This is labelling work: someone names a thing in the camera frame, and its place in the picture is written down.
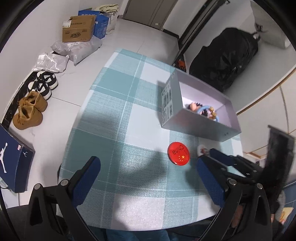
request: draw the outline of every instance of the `white bag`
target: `white bag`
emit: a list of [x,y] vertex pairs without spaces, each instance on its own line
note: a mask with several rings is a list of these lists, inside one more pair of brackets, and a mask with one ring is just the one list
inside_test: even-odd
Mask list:
[[92,36],[91,40],[87,42],[64,43],[56,41],[52,45],[52,50],[63,56],[69,55],[70,60],[77,64],[96,51],[102,45],[102,42],[95,36]]
[[54,53],[42,53],[38,56],[37,62],[32,71],[47,71],[52,73],[63,72],[69,61],[69,56],[61,56]]
[[277,23],[257,3],[251,0],[255,18],[255,28],[261,39],[279,48],[287,48],[291,44]]
[[116,22],[117,22],[118,12],[116,12],[116,11],[106,12],[106,13],[103,12],[101,14],[109,18],[106,34],[113,33],[113,31],[115,29]]

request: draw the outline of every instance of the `red round badge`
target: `red round badge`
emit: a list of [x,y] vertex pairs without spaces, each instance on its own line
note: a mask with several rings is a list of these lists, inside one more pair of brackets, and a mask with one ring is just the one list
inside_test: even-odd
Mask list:
[[181,142],[173,142],[168,146],[168,157],[172,163],[184,166],[190,159],[187,147]]

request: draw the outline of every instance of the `table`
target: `table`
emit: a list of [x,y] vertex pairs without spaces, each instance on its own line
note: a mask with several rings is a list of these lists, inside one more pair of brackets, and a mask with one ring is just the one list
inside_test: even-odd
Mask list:
[[[100,158],[97,180],[78,206],[88,225],[156,230],[218,211],[195,169],[199,138],[160,126],[161,91],[173,71],[165,63],[118,49],[91,86],[71,130],[59,177],[70,179],[91,156]],[[168,159],[167,148],[174,141],[189,149],[191,160],[185,166]],[[232,150],[231,139],[223,144]]]

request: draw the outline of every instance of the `brown boot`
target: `brown boot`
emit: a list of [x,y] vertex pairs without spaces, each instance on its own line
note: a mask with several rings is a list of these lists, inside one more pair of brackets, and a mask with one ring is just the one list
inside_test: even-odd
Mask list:
[[19,105],[34,106],[37,110],[43,112],[47,107],[47,101],[40,93],[31,91],[26,97],[20,99]]
[[19,130],[41,124],[43,115],[34,106],[21,104],[18,109],[19,112],[13,117],[12,122]]

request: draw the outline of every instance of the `toy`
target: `toy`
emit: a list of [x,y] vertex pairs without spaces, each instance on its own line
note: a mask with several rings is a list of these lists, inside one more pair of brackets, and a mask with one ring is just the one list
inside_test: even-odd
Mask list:
[[[187,109],[189,109],[189,110],[191,110],[193,112],[197,112],[200,107],[202,107],[201,103],[192,102],[190,105],[188,105]],[[202,115],[207,117],[207,110],[203,110]]]
[[212,106],[202,106],[202,104],[200,103],[192,102],[190,105],[188,105],[187,109],[201,114],[209,118],[210,120],[219,122],[219,117],[217,116],[217,113],[215,112],[215,109]]

